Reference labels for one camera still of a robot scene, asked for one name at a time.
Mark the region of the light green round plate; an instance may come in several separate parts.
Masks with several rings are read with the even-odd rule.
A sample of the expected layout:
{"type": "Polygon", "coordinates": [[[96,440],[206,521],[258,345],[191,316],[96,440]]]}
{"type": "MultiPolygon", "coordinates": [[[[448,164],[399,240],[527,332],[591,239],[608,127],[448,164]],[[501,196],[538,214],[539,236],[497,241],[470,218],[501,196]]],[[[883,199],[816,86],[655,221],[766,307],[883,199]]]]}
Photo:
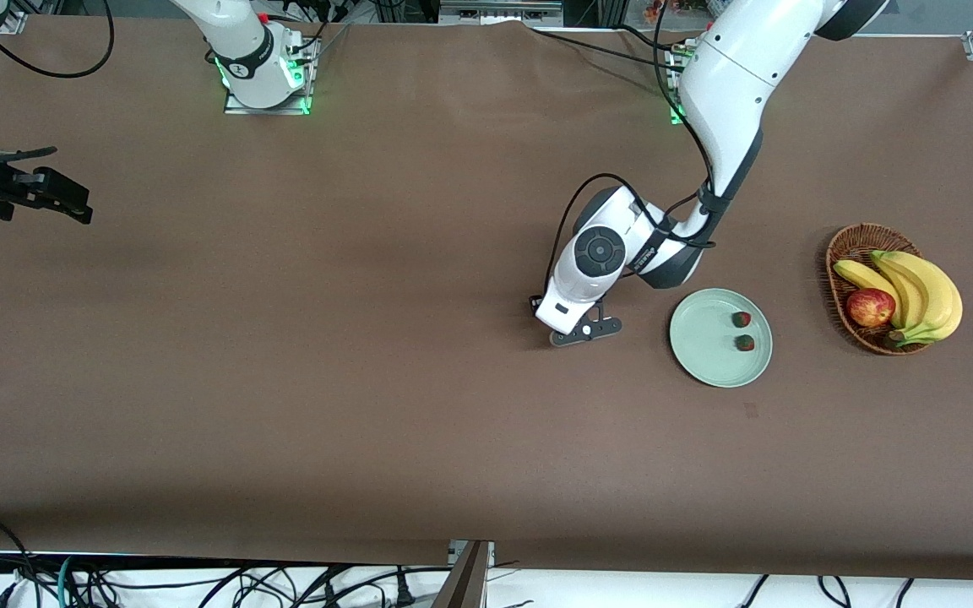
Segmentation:
{"type": "Polygon", "coordinates": [[[722,288],[695,291],[679,301],[668,323],[672,354],[690,376],[716,388],[740,388],[767,370],[774,349],[771,323],[752,300],[722,288]],[[750,312],[746,328],[733,326],[734,312],[750,312]],[[735,336],[751,334],[756,350],[735,349],[735,336]]]}

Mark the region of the brown table cover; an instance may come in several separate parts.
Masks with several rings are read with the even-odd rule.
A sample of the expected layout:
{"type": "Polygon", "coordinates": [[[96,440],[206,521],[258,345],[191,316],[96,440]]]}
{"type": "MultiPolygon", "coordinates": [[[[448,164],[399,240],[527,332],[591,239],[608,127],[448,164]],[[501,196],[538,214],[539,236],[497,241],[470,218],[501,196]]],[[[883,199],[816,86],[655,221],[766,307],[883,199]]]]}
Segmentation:
{"type": "Polygon", "coordinates": [[[120,19],[84,79],[0,54],[0,144],[58,148],[93,222],[0,223],[0,522],[34,551],[973,578],[973,62],[951,38],[816,40],[686,285],[618,335],[530,315],[557,221],[606,171],[704,174],[646,67],[521,24],[351,28],[313,114],[227,116],[197,28],[120,19]],[[959,327],[881,356],[818,255],[902,232],[959,327]],[[752,300],[767,370],[690,376],[673,309],[752,300]]]}

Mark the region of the brown wicker basket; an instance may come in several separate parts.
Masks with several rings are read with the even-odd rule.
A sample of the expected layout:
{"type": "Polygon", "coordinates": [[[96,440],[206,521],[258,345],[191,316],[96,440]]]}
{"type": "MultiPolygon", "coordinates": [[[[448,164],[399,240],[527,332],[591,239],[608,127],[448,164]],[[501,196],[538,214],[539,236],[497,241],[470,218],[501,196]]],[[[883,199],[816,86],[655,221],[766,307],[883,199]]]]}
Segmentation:
{"type": "Polygon", "coordinates": [[[862,327],[850,315],[848,300],[858,288],[835,272],[834,266],[842,259],[848,259],[879,273],[879,267],[870,254],[875,250],[903,251],[924,258],[922,250],[911,239],[884,225],[864,222],[845,226],[835,232],[824,253],[818,255],[822,294],[831,322],[854,346],[875,355],[907,356],[929,349],[934,344],[932,341],[898,346],[897,339],[892,335],[899,331],[895,324],[887,322],[882,326],[862,327]]]}

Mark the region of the red apple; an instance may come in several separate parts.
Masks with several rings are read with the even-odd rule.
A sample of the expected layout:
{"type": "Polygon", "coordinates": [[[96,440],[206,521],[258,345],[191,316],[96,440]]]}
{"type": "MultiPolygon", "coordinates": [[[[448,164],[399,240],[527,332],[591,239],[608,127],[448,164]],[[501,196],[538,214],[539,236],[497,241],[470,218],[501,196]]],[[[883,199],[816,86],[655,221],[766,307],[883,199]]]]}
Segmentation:
{"type": "Polygon", "coordinates": [[[858,289],[848,296],[846,314],[856,326],[876,328],[891,323],[897,312],[895,297],[878,288],[858,289]]]}

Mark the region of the yellow banana bunch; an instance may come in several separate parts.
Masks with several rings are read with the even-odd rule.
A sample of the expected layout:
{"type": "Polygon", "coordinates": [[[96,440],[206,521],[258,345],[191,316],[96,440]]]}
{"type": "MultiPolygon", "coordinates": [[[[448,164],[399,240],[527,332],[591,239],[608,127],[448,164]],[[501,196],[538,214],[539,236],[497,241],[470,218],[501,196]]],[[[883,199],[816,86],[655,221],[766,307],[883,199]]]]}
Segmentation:
{"type": "Polygon", "coordinates": [[[895,297],[891,323],[899,327],[897,345],[949,338],[960,326],[963,302],[957,285],[935,264],[903,251],[872,251],[879,273],[848,259],[835,272],[858,289],[878,288],[895,297]]]}

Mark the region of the orange colourful object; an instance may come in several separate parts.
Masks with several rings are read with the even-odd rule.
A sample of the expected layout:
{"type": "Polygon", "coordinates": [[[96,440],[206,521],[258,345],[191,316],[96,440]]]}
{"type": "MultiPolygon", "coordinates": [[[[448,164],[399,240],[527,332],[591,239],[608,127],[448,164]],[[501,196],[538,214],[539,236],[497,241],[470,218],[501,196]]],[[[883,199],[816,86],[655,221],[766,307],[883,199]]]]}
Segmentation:
{"type": "Polygon", "coordinates": [[[646,24],[655,24],[660,13],[663,23],[699,22],[711,16],[706,0],[640,0],[640,15],[646,24]]]}

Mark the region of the grey metal device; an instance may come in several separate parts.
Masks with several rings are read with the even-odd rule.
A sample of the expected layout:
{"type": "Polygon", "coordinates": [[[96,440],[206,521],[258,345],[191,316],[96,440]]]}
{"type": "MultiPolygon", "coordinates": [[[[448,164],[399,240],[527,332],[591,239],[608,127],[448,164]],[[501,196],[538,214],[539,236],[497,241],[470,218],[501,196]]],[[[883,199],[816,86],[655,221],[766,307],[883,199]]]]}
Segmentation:
{"type": "Polygon", "coordinates": [[[561,28],[564,26],[563,0],[439,0],[439,24],[502,22],[561,28]]]}

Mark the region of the aluminium frame post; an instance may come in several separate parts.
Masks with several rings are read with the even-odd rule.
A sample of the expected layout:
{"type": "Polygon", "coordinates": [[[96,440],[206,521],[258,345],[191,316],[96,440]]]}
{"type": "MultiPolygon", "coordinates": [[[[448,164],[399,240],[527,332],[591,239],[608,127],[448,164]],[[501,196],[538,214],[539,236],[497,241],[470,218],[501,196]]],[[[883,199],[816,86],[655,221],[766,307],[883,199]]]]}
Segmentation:
{"type": "Polygon", "coordinates": [[[484,540],[449,542],[449,574],[430,608],[486,608],[487,574],[495,566],[495,544],[484,540]]]}

